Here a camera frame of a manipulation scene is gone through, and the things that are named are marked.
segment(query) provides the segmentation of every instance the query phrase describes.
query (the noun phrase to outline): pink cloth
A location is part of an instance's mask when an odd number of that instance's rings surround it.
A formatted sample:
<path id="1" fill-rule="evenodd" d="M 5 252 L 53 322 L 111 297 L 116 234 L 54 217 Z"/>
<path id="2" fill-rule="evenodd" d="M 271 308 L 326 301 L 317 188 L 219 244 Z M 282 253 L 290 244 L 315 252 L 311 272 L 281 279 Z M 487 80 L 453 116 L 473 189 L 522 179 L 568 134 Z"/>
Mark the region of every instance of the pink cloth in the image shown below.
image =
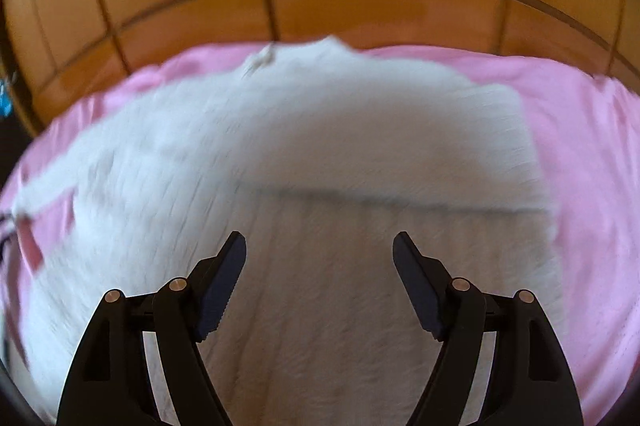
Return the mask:
<path id="1" fill-rule="evenodd" d="M 80 100 L 20 160 L 0 197 L 0 211 L 78 132 L 138 93 L 185 76 L 229 70 L 262 47 L 193 48 L 162 66 L 138 71 L 109 92 Z M 367 53 L 437 61 L 474 82 L 507 84 L 520 93 L 558 202 L 555 245 L 562 260 L 568 323 L 563 347 L 586 425 L 596 424 L 623 392 L 640 354 L 640 98 L 616 80 L 594 79 L 551 60 L 418 46 Z M 14 264 L 10 282 L 2 288 L 15 324 L 19 305 L 25 307 L 28 301 L 30 278 L 42 261 L 39 251 L 46 257 L 72 223 L 72 194 L 31 223 L 36 251 L 23 252 L 22 263 Z"/>

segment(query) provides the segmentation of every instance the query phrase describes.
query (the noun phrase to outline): folded white towel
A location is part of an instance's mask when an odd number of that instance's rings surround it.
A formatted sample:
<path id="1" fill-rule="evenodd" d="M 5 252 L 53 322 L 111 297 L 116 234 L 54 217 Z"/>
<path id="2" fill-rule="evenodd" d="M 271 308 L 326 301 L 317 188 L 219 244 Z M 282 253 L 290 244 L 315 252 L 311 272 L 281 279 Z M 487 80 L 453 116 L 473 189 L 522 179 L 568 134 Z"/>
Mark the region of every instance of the folded white towel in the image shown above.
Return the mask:
<path id="1" fill-rule="evenodd" d="M 34 214 L 76 188 L 26 316 L 52 412 L 101 295 L 155 291 L 233 229 L 248 262 L 202 352 L 236 424 L 406 421 L 439 345 L 391 262 L 401 230 L 483 291 L 535 291 L 561 327 L 548 194 L 513 91 L 334 39 L 252 60 L 141 96 L 16 197 Z"/>

